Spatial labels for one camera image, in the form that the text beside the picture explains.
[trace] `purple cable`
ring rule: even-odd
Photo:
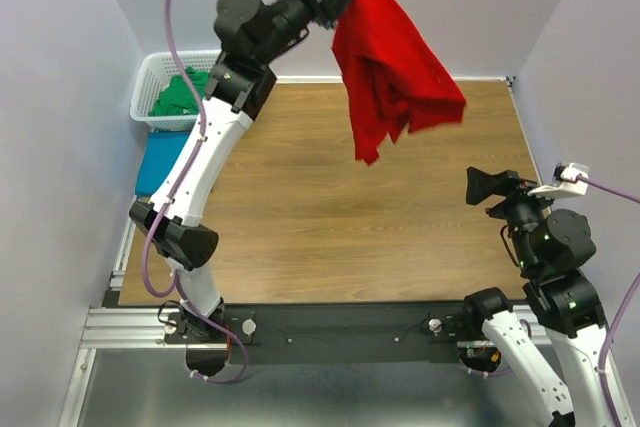
[[[576,180],[584,182],[585,184],[589,184],[596,189],[600,189],[604,192],[608,192],[613,195],[617,195],[618,197],[622,197],[623,199],[630,200],[631,202],[635,202],[640,204],[640,198],[631,194],[627,194],[625,192],[620,192],[619,190],[612,189],[610,187],[606,187],[602,184],[594,182],[593,180],[583,177],[582,175],[578,175]],[[598,357],[598,368],[600,369],[600,383],[602,384],[602,390],[604,392],[604,397],[607,402],[607,407],[609,408],[609,412],[611,413],[611,417],[613,418],[613,423],[615,427],[622,427],[622,423],[620,422],[620,417],[618,417],[618,412],[616,411],[615,403],[613,402],[613,396],[611,395],[611,389],[609,388],[609,379],[605,372],[605,367],[607,365],[607,356],[609,355],[609,351],[611,350],[611,344],[613,343],[613,337],[615,336],[618,327],[620,326],[620,321],[622,320],[622,316],[626,312],[629,304],[631,304],[631,299],[635,295],[638,287],[640,286],[640,273],[636,276],[635,280],[631,283],[629,290],[625,294],[622,299],[622,303],[616,312],[616,315],[613,318],[613,322],[611,322],[611,326],[609,327],[609,331],[607,332],[606,337],[604,338],[604,343],[602,344],[602,350],[600,351],[600,356]]]
[[[226,384],[226,383],[235,382],[235,381],[239,380],[242,377],[242,375],[244,374],[244,372],[247,370],[247,367],[249,366],[249,352],[247,351],[247,348],[245,347],[245,345],[242,343],[242,341],[238,338],[237,335],[235,335],[230,330],[224,328],[223,326],[218,325],[215,322],[211,321],[209,318],[205,317],[196,308],[196,306],[193,305],[193,303],[186,296],[186,294],[184,292],[184,289],[182,288],[182,285],[180,284],[180,276],[179,276],[179,274],[177,272],[173,276],[173,279],[171,281],[171,285],[169,286],[169,288],[167,290],[163,291],[163,292],[159,292],[156,289],[154,289],[154,287],[153,287],[153,285],[151,285],[151,281],[149,279],[148,259],[149,259],[149,249],[150,249],[150,246],[151,246],[152,239],[153,239],[156,231],[158,230],[158,226],[160,225],[160,222],[164,218],[164,215],[167,212],[167,210],[169,208],[169,205],[173,201],[173,198],[174,198],[176,192],[180,188],[180,185],[184,181],[185,177],[187,176],[187,173],[189,172],[189,169],[191,169],[191,166],[195,162],[196,157],[198,156],[198,153],[200,152],[200,148],[202,147],[202,142],[203,142],[203,139],[205,137],[205,131],[206,131],[206,127],[205,126],[207,125],[207,113],[204,110],[204,106],[202,104],[202,99],[200,98],[200,95],[198,94],[198,91],[196,90],[195,86],[193,85],[193,82],[191,81],[191,79],[187,75],[187,73],[185,71],[185,68],[184,68],[184,65],[182,64],[182,61],[180,60],[180,57],[178,57],[176,44],[175,44],[175,41],[174,41],[174,38],[173,38],[173,28],[171,26],[171,0],[165,0],[165,2],[164,2],[164,27],[165,27],[165,31],[166,31],[167,45],[169,47],[169,51],[171,52],[171,57],[173,58],[173,61],[176,64],[176,68],[178,69],[178,72],[180,73],[180,75],[184,79],[185,83],[187,84],[187,87],[189,88],[189,91],[191,92],[191,94],[193,95],[193,98],[196,100],[196,102],[198,104],[199,123],[200,123],[199,133],[200,133],[201,138],[196,141],[196,145],[194,146],[193,151],[191,152],[191,154],[189,154],[189,158],[187,159],[184,167],[182,168],[182,170],[178,174],[178,177],[176,178],[176,180],[174,181],[173,185],[169,189],[169,192],[167,193],[167,200],[168,201],[162,205],[162,207],[160,208],[160,210],[156,214],[156,218],[154,219],[153,223],[151,224],[151,227],[149,228],[149,232],[148,232],[147,237],[146,237],[145,242],[144,242],[144,248],[142,249],[142,281],[144,282],[144,285],[147,288],[147,290],[152,295],[154,295],[156,297],[166,297],[167,295],[169,295],[174,290],[174,288],[177,289],[178,293],[182,297],[182,300],[184,301],[184,304],[189,308],[189,310],[191,312],[193,312],[193,314],[195,314],[200,320],[202,320],[206,324],[210,325],[214,329],[218,330],[219,332],[222,332],[224,335],[228,336],[229,338],[231,338],[231,340],[233,340],[236,344],[238,344],[238,346],[240,347],[240,350],[242,351],[242,355],[244,356],[244,363],[242,364],[242,366],[240,368],[240,371],[237,374],[235,374],[233,377],[230,377],[230,378],[227,378],[227,379],[216,379],[216,378],[213,378],[213,377],[207,377],[207,376],[202,375],[202,374],[200,374],[199,372],[196,372],[196,371],[192,372],[192,375],[194,377],[197,377],[199,379],[203,379],[203,380],[205,380],[207,382],[212,382],[212,383],[215,383],[215,384]]]
[[[189,308],[189,310],[196,317],[198,317],[200,320],[205,322],[207,325],[210,325],[211,327],[216,329],[218,332],[222,332],[224,335],[226,335],[231,340],[233,340],[238,345],[238,347],[240,347],[240,350],[242,351],[242,356],[244,357],[244,362],[242,363],[242,366],[240,367],[240,370],[235,375],[233,375],[232,377],[228,377],[228,378],[224,378],[224,379],[217,379],[215,377],[208,377],[206,375],[202,375],[200,372],[198,372],[196,370],[193,370],[191,372],[192,375],[194,377],[198,378],[198,379],[202,379],[205,382],[211,382],[213,384],[230,384],[230,383],[233,383],[233,382],[237,382],[244,375],[245,371],[247,370],[247,367],[249,366],[249,352],[247,351],[247,347],[242,343],[242,341],[238,338],[238,336],[236,334],[231,332],[229,329],[226,329],[223,326],[216,324],[215,322],[210,320],[208,317],[204,316],[196,308],[196,306],[193,305],[193,303],[187,298],[187,296],[185,295],[185,292],[182,289],[182,285],[180,284],[180,278],[179,278],[178,275],[176,275],[176,278],[178,279],[176,281],[176,289],[180,293],[180,296],[182,297],[182,300],[184,301],[184,304]]]
[[[173,289],[176,286],[176,277],[175,276],[173,277],[171,281],[171,285],[167,290],[163,292],[159,292],[153,287],[153,285],[151,284],[151,280],[149,279],[149,266],[148,266],[149,249],[151,248],[151,242],[153,240],[153,237],[156,231],[158,230],[158,226],[160,225],[160,222],[164,218],[164,214],[167,212],[167,209],[169,208],[169,205],[173,200],[173,197],[176,195],[176,192],[180,188],[182,181],[187,176],[189,169],[195,162],[196,157],[198,156],[198,152],[200,152],[200,148],[202,147],[202,139],[204,138],[204,134],[205,134],[205,126],[207,125],[207,113],[204,111],[204,106],[202,105],[202,99],[200,98],[200,94],[198,94],[198,91],[193,85],[193,82],[191,82],[191,79],[189,78],[189,76],[187,75],[184,69],[184,65],[182,64],[180,57],[178,57],[176,44],[173,39],[173,28],[171,26],[171,0],[164,0],[164,28],[165,28],[166,37],[167,37],[167,45],[169,46],[169,51],[171,52],[171,57],[173,58],[173,61],[176,64],[178,72],[180,73],[185,83],[187,84],[187,87],[189,88],[191,95],[193,95],[193,98],[196,100],[198,104],[200,135],[202,138],[196,141],[196,145],[193,148],[193,151],[191,151],[191,154],[189,155],[187,162],[185,163],[183,169],[180,171],[180,173],[178,174],[178,177],[176,178],[175,182],[173,183],[173,185],[169,189],[169,192],[167,193],[167,199],[169,200],[169,202],[163,204],[160,210],[158,211],[158,213],[156,214],[156,218],[153,220],[153,223],[151,224],[151,227],[149,228],[149,232],[147,233],[147,237],[144,241],[144,247],[142,249],[142,282],[144,283],[144,286],[147,288],[149,293],[155,297],[166,297],[171,292],[173,292]]]
[[[520,323],[527,328],[527,335],[529,336],[529,338],[531,338],[533,336],[533,333],[531,332],[531,324],[529,323],[529,321],[520,319]],[[481,370],[473,370],[472,368],[467,367],[464,364],[463,366],[468,374],[478,375],[480,377],[502,377],[503,375],[507,375],[513,372],[513,369],[511,367],[507,367],[506,369],[499,370],[497,372],[483,372]]]

